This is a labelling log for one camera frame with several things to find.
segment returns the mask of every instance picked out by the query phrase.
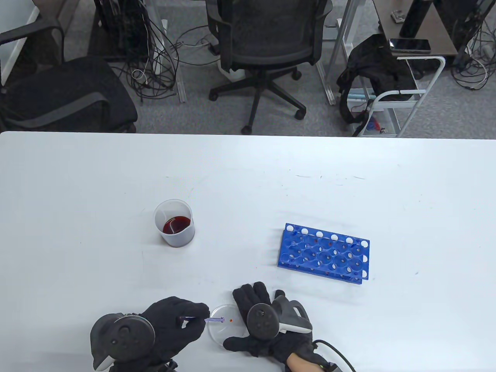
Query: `black bag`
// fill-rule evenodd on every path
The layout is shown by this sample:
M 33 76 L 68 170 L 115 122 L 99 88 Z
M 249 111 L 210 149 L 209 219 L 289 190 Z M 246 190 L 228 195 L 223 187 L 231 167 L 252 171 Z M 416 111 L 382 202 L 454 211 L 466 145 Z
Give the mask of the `black bag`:
M 390 90 L 417 89 L 410 68 L 406 61 L 399 61 L 391 53 L 386 37 L 375 34 L 357 45 L 350 53 L 346 69 L 339 76 L 337 84 L 341 101 L 339 112 L 348 123 L 361 123 L 353 137 L 358 136 L 369 121 L 368 107 L 373 100 L 367 102 L 367 107 L 354 117 L 348 108 L 348 95 L 356 77 L 370 79 L 375 96 Z M 412 95 L 387 96 L 388 101 L 407 101 Z

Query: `power strip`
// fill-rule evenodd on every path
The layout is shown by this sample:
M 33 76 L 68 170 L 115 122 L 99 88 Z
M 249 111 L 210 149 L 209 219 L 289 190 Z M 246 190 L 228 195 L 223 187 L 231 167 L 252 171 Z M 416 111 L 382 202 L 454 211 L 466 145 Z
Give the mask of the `power strip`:
M 489 44 L 485 44 L 484 46 L 482 46 L 482 51 L 484 52 L 486 57 L 489 58 L 490 60 L 492 60 L 495 57 L 495 50 Z
M 167 35 L 167 26 L 169 25 L 169 22 L 166 19 L 162 19 L 162 28 L 164 29 L 164 35 Z M 159 59 L 159 53 L 162 53 L 165 50 L 165 40 L 162 38 L 162 36 L 159 34 L 159 40 L 157 40 L 157 49 L 153 51 L 153 60 L 158 61 Z M 162 73 L 162 66 L 160 63 L 155 62 L 154 65 L 152 66 L 153 70 L 155 71 L 155 75 L 160 75 Z

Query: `black mesh chair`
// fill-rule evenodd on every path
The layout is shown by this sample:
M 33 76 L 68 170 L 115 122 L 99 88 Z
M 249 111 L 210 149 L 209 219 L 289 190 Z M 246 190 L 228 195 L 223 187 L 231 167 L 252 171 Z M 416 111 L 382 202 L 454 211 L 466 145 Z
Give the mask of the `black mesh chair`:
M 297 107 L 295 118 L 302 120 L 307 108 L 274 80 L 289 73 L 299 80 L 302 74 L 296 66 L 304 62 L 314 65 L 320 59 L 331 0 L 206 0 L 206 7 L 208 27 L 219 40 L 222 69 L 242 68 L 251 73 L 244 80 L 211 89 L 209 99 L 216 101 L 219 93 L 255 88 L 250 119 L 242 134 L 251 134 L 264 89 Z
M 0 45 L 57 29 L 62 63 L 2 87 L 0 132 L 5 130 L 135 133 L 136 107 L 126 88 L 102 59 L 63 60 L 63 29 L 56 19 L 0 34 Z

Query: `red liquid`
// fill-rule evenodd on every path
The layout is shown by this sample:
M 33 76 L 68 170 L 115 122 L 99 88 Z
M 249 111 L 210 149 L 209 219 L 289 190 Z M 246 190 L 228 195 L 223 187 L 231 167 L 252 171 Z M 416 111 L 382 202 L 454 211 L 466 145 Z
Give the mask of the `red liquid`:
M 184 216 L 177 216 L 167 221 L 162 229 L 164 234 L 177 234 L 189 226 L 191 220 Z

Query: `black glove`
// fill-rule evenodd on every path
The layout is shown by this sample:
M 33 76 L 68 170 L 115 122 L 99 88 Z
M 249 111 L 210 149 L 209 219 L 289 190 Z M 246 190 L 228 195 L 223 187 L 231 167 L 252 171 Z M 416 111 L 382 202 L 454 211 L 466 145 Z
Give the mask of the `black glove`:
M 284 291 L 277 290 L 275 298 L 284 295 Z M 245 284 L 233 291 L 233 297 L 246 324 L 248 312 L 253 305 L 259 303 L 271 304 L 269 293 L 262 282 L 256 282 L 253 287 Z M 261 341 L 252 336 L 229 337 L 224 341 L 224 348 L 230 351 L 247 351 L 254 357 L 272 356 L 281 363 L 286 364 L 292 353 L 311 363 L 328 366 L 329 363 L 319 354 L 315 354 L 312 344 L 312 333 L 279 333 L 274 339 Z
M 200 338 L 205 329 L 205 319 L 210 316 L 208 306 L 202 303 L 169 297 L 152 304 L 143 314 L 155 330 L 155 344 L 150 354 L 126 363 L 114 363 L 112 372 L 142 372 L 148 366 L 158 366 L 168 362 L 190 342 Z M 183 316 L 196 319 L 187 322 L 182 328 Z

